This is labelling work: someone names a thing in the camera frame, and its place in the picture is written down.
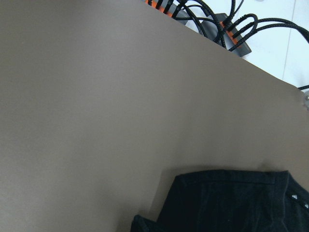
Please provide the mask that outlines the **black printed t-shirt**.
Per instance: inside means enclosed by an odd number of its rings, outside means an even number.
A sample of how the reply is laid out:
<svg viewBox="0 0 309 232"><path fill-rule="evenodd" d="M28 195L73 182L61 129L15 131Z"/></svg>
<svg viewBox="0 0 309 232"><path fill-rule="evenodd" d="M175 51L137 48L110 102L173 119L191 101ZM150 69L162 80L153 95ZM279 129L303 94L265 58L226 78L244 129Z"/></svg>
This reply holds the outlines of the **black printed t-shirt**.
<svg viewBox="0 0 309 232"><path fill-rule="evenodd" d="M208 170L174 178L156 221L133 232L306 232L309 194L288 171Z"/></svg>

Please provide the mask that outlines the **red power strip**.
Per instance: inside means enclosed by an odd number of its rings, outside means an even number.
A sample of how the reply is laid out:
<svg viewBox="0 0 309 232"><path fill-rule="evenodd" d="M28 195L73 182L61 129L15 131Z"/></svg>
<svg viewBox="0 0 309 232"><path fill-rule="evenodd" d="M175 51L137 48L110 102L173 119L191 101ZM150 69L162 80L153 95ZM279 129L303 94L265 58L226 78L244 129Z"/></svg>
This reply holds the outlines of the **red power strip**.
<svg viewBox="0 0 309 232"><path fill-rule="evenodd" d="M227 18L227 14L226 13L219 13L219 14L215 14L219 20L219 22L222 24L222 22ZM218 30L217 27L215 26L214 23L210 22L210 21L206 21L203 20L201 22L202 28L204 29L207 38L210 40L214 40L215 37L217 36ZM236 38L233 38L233 35L236 34L238 30L236 28L232 29L231 31L227 31L224 36L223 39L225 40L225 45L227 49L230 49L232 46L236 45L240 39L242 39L242 36L239 35ZM236 55L238 55L239 57L244 57L246 55L248 55L249 53L252 52L252 50L250 49L250 47L247 45L246 42L244 42L242 45L238 46L235 50L232 51L233 53L235 53Z"/></svg>
<svg viewBox="0 0 309 232"><path fill-rule="evenodd" d="M184 25L191 19L185 9L175 4L173 0L143 0L142 2Z"/></svg>

